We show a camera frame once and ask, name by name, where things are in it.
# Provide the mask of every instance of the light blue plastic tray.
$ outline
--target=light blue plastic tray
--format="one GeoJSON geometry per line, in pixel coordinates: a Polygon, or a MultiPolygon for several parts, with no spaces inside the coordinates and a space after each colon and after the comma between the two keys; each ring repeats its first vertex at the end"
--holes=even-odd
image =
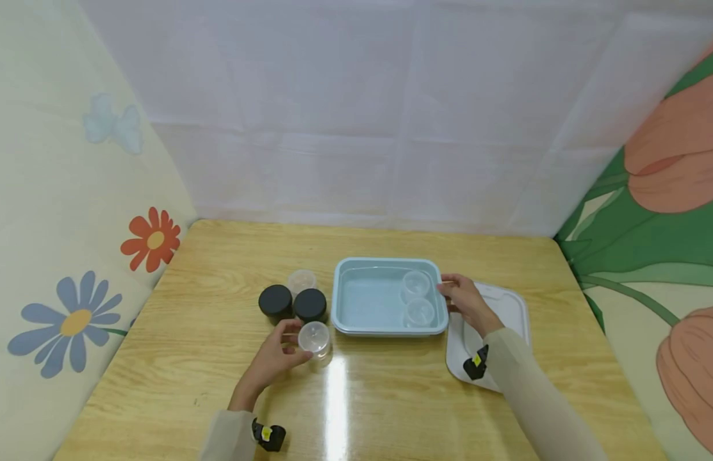
{"type": "Polygon", "coordinates": [[[429,336],[448,326],[447,303],[435,285],[438,267],[428,260],[384,257],[348,257],[333,275],[331,321],[338,331],[359,336],[429,336]],[[428,327],[404,325],[405,305],[400,299],[402,278],[409,271],[423,272],[432,287],[425,299],[436,310],[428,327]]]}

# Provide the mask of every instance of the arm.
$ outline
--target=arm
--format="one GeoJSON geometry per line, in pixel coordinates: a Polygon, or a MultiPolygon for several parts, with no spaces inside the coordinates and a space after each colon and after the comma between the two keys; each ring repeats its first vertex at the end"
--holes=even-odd
{"type": "Polygon", "coordinates": [[[600,443],[549,381],[525,341],[508,328],[486,336],[487,369],[541,460],[607,460],[600,443]]]}
{"type": "Polygon", "coordinates": [[[442,295],[489,345],[487,369],[520,428],[544,461],[607,460],[584,420],[549,381],[523,339],[502,324],[477,287],[457,273],[443,275],[442,295]]]}
{"type": "Polygon", "coordinates": [[[302,322],[282,320],[264,340],[251,365],[233,391],[227,410],[215,414],[200,461],[249,461],[254,459],[256,441],[251,431],[256,399],[279,374],[306,363],[313,353],[296,350],[302,322]]]}

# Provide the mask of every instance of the hand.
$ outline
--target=hand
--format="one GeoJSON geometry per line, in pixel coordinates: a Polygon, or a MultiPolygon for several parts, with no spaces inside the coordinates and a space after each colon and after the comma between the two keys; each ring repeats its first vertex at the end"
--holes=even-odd
{"type": "Polygon", "coordinates": [[[443,284],[438,286],[438,291],[447,297],[448,310],[459,312],[467,324],[471,325],[482,338],[494,330],[505,327],[495,312],[484,302],[484,298],[471,279],[459,273],[442,273],[441,280],[443,284]]]}
{"type": "Polygon", "coordinates": [[[253,411],[256,398],[274,379],[312,359],[313,353],[295,348],[301,327],[302,320],[299,319],[282,320],[274,327],[236,384],[228,406],[230,411],[253,411]]]}

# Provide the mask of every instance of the left hand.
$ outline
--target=left hand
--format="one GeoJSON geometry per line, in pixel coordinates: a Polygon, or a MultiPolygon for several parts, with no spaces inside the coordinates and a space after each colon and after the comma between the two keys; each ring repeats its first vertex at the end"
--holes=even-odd
{"type": "Polygon", "coordinates": [[[282,320],[274,327],[236,384],[228,408],[230,411],[250,412],[259,394],[281,373],[312,359],[313,353],[295,348],[301,327],[302,320],[299,319],[282,320]]]}

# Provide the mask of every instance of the white backdrop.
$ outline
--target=white backdrop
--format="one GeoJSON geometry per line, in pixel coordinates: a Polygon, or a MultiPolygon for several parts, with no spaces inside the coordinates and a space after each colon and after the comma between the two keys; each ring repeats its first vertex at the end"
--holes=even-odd
{"type": "Polygon", "coordinates": [[[552,235],[713,0],[84,0],[205,218],[552,235]]]}

